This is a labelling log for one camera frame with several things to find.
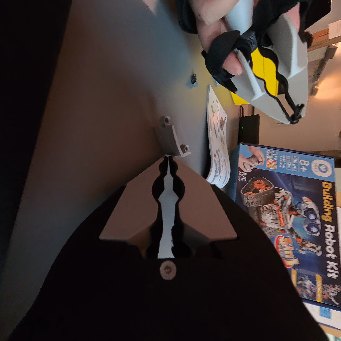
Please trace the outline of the grey desk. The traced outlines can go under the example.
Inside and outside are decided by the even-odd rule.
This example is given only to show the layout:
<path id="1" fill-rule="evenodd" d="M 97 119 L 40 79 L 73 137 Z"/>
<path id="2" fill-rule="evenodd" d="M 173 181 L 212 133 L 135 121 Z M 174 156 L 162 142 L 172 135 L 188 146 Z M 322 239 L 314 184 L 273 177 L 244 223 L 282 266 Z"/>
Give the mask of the grey desk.
<path id="1" fill-rule="evenodd" d="M 215 84 L 201 51 L 198 36 L 181 30 L 175 1 L 72 1 L 6 256 L 1 340 L 81 222 L 161 157 L 161 117 L 189 145 L 184 162 L 204 175 Z"/>

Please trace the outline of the black device with green light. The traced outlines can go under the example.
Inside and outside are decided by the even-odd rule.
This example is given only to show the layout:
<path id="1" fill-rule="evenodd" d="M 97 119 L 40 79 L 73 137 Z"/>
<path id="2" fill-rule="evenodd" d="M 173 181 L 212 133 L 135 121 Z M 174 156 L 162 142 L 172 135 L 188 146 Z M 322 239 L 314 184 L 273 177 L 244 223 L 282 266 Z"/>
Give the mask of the black device with green light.
<path id="1" fill-rule="evenodd" d="M 239 126 L 238 126 L 238 140 L 237 144 L 259 144 L 259 126 L 260 116 L 254 113 L 254 107 L 252 107 L 251 115 L 244 115 L 244 107 L 239 107 Z"/>

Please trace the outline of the person's left hand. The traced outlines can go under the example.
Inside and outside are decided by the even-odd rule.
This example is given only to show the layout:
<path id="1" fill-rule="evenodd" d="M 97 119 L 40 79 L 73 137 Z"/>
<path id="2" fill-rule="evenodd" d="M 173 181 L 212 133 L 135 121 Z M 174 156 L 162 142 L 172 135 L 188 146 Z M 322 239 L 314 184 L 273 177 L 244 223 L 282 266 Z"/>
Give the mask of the person's left hand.
<path id="1" fill-rule="evenodd" d="M 238 1 L 233 0 L 192 1 L 191 6 L 196 18 L 198 37 L 206 53 L 215 38 L 230 31 L 224 17 L 237 3 Z"/>

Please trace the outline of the yellow storage bin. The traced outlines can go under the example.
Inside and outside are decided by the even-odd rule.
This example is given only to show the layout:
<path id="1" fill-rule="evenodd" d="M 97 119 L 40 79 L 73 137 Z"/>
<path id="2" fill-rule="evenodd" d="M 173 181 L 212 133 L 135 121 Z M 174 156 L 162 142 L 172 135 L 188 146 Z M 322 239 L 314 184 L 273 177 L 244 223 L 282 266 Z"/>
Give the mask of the yellow storage bin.
<path id="1" fill-rule="evenodd" d="M 263 57 L 259 49 L 256 49 L 252 54 L 253 72 L 260 78 L 266 81 L 268 91 L 273 95 L 278 95 L 279 82 L 275 77 L 275 64 L 269 58 Z"/>

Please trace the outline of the grey metal bracket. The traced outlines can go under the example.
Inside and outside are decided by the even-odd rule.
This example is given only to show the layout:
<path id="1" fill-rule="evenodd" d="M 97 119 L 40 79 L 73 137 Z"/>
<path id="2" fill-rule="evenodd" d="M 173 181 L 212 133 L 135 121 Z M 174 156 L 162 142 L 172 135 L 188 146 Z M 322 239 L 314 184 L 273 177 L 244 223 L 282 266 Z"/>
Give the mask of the grey metal bracket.
<path id="1" fill-rule="evenodd" d="M 309 96 L 318 93 L 322 72 L 329 60 L 333 59 L 338 47 L 336 44 L 308 52 L 308 90 Z"/>

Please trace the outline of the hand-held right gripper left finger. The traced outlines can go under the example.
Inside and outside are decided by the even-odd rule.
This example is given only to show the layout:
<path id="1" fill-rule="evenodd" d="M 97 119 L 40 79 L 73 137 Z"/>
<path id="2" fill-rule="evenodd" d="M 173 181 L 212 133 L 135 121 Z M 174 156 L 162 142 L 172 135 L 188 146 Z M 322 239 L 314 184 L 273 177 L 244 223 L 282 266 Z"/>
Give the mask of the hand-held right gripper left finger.
<path id="1" fill-rule="evenodd" d="M 127 183 L 99 239 L 137 246 L 157 258 L 163 233 L 160 196 L 165 190 L 167 157 L 160 158 Z"/>

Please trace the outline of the black connector pin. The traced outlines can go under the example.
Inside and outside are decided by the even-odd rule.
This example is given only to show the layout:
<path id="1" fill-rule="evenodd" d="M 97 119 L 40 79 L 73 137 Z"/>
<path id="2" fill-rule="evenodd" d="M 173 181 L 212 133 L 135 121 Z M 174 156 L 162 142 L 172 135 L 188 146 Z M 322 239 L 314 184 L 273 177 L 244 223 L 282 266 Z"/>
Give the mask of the black connector pin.
<path id="1" fill-rule="evenodd" d="M 304 104 L 298 104 L 293 109 L 293 114 L 289 118 L 289 123 L 291 125 L 295 125 L 299 122 L 299 120 L 302 118 L 301 112 L 305 108 Z"/>

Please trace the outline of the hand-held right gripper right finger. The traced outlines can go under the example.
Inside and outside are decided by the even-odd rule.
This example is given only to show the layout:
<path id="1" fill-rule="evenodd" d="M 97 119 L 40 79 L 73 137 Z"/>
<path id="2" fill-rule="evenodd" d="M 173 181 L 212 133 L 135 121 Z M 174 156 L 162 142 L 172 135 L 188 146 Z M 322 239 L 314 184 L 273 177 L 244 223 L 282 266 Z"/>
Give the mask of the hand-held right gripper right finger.
<path id="1" fill-rule="evenodd" d="M 211 184 L 176 157 L 169 157 L 175 203 L 172 253 L 191 258 L 201 246 L 237 238 Z"/>

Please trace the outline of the grey curved building piece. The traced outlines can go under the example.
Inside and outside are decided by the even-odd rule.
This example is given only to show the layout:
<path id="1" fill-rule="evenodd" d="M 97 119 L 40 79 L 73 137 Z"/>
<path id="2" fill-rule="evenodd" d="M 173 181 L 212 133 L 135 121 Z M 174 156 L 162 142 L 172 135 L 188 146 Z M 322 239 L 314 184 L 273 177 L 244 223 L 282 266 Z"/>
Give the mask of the grey curved building piece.
<path id="1" fill-rule="evenodd" d="M 188 144 L 179 143 L 169 116 L 160 118 L 160 125 L 155 127 L 155 133 L 164 155 L 185 157 L 191 154 Z"/>

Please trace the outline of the wooden beam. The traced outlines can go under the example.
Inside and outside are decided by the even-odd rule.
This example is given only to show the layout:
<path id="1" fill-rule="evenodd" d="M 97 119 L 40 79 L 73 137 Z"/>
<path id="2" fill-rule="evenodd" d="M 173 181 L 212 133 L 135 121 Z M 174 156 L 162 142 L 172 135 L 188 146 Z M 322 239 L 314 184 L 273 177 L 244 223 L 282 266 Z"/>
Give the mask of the wooden beam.
<path id="1" fill-rule="evenodd" d="M 311 46 L 307 49 L 308 52 L 312 52 L 314 50 L 331 46 L 334 44 L 337 44 L 341 41 L 341 36 L 334 38 L 334 39 L 328 39 L 328 28 L 318 31 L 316 33 L 312 33 L 313 41 Z"/>

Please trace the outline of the blue robot kit box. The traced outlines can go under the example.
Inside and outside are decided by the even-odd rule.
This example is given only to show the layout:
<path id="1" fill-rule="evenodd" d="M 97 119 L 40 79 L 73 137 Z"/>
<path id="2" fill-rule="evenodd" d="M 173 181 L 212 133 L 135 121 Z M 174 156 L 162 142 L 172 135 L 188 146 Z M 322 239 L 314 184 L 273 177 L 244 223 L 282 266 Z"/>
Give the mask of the blue robot kit box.
<path id="1" fill-rule="evenodd" d="M 340 309 L 335 160 L 241 143 L 228 195 L 269 238 L 301 298 Z"/>

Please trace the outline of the white printed instruction sheet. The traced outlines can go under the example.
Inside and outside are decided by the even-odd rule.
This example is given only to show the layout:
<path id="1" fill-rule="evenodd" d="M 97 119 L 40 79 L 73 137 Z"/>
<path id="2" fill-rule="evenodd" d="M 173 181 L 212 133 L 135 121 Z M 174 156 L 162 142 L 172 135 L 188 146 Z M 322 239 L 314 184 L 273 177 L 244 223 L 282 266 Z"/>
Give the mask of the white printed instruction sheet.
<path id="1" fill-rule="evenodd" d="M 332 305 L 303 300 L 312 317 L 322 326 L 341 330 L 341 310 Z"/>

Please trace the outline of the open instruction booklet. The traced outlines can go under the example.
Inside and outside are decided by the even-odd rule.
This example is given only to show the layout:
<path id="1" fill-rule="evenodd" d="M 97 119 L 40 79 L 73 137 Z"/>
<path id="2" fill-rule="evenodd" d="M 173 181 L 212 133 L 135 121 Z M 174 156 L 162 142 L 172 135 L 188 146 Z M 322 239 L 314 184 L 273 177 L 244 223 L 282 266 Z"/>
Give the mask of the open instruction booklet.
<path id="1" fill-rule="evenodd" d="M 227 185 L 231 175 L 226 133 L 228 116 L 211 85 L 208 85 L 206 114 L 210 161 L 206 180 L 222 189 Z"/>

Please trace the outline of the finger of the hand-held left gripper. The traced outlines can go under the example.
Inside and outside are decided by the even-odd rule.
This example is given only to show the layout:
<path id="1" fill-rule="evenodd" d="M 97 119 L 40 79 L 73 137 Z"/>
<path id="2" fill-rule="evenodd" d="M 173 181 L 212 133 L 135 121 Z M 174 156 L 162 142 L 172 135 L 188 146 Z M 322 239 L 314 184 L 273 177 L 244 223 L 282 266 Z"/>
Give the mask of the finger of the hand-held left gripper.
<path id="1" fill-rule="evenodd" d="M 275 77 L 284 88 L 284 102 L 273 96 L 267 89 L 266 81 L 253 72 L 252 57 L 247 59 L 240 49 L 234 52 L 242 65 L 241 75 L 232 78 L 236 87 L 234 93 L 275 120 L 290 124 L 289 118 L 293 114 L 292 51 L 289 48 L 261 48 L 261 53 L 275 64 Z"/>
<path id="2" fill-rule="evenodd" d="M 275 76 L 284 92 L 285 105 L 276 97 L 269 104 L 267 115 L 274 119 L 300 119 L 305 116 L 308 101 L 308 52 L 292 19 L 279 16 L 267 35 L 272 46 L 262 52 L 275 63 Z"/>

